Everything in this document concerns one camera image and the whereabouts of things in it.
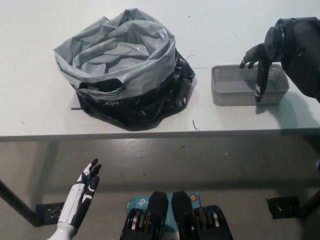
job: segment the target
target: robotic arm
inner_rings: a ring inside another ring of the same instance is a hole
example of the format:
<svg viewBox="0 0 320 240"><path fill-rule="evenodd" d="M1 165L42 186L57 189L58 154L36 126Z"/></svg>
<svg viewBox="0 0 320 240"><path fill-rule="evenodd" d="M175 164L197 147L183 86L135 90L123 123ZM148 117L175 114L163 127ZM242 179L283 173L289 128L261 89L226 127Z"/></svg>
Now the robotic arm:
<svg viewBox="0 0 320 240"><path fill-rule="evenodd" d="M279 19L266 33L264 43L249 49L240 64L258 62L255 100L266 91L269 66L281 66L298 89L320 102L320 20L316 17Z"/></svg>
<svg viewBox="0 0 320 240"><path fill-rule="evenodd" d="M98 159L93 160L72 186L63 205L57 229L48 240L72 240L84 220L99 183Z"/></svg>

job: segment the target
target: white robotic hand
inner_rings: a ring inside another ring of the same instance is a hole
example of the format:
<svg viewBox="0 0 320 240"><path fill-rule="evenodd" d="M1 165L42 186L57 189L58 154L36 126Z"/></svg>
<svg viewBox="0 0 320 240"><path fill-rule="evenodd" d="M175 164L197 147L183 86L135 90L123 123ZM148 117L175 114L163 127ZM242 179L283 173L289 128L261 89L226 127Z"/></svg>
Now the white robotic hand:
<svg viewBox="0 0 320 240"><path fill-rule="evenodd" d="M49 240L72 240L88 211L92 198L99 183L98 159L93 160L81 173L72 186L63 205L57 230Z"/></svg>

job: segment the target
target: white floor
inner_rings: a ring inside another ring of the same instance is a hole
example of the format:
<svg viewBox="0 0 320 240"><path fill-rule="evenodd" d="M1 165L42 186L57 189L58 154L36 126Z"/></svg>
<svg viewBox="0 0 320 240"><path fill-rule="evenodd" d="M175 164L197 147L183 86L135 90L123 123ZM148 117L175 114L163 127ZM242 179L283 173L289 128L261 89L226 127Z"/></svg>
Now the white floor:
<svg viewBox="0 0 320 240"><path fill-rule="evenodd" d="M306 221L272 220L266 199L320 188L319 155L297 136L1 142L0 179L29 206L62 202L83 168L102 163L100 183L75 239L117 240L125 206L153 190L198 191L219 205L235 240L318 240L320 212ZM1 240L44 240L55 225L34 228L0 199Z"/></svg>

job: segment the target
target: plastic bin liner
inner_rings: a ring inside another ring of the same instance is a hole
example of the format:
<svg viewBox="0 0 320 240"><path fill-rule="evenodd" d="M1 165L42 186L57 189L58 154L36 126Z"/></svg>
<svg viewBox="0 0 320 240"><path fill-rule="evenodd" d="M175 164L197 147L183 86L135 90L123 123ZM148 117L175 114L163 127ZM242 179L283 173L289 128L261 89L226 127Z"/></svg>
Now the plastic bin liner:
<svg viewBox="0 0 320 240"><path fill-rule="evenodd" d="M54 53L81 108L129 130L155 127L183 110L195 77L175 36L138 9L100 18Z"/></svg>

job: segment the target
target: perforated basket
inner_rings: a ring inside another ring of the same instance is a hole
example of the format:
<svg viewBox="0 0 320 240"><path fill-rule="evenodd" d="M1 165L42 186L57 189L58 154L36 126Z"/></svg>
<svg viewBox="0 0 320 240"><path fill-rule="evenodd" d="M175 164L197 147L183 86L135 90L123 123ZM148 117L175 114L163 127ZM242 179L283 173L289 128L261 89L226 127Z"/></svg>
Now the perforated basket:
<svg viewBox="0 0 320 240"><path fill-rule="evenodd" d="M268 83L261 102L256 103L257 65L252 69L239 65L221 65L212 68L211 91L218 106L277 105L289 90L287 76L280 65L272 64Z"/></svg>

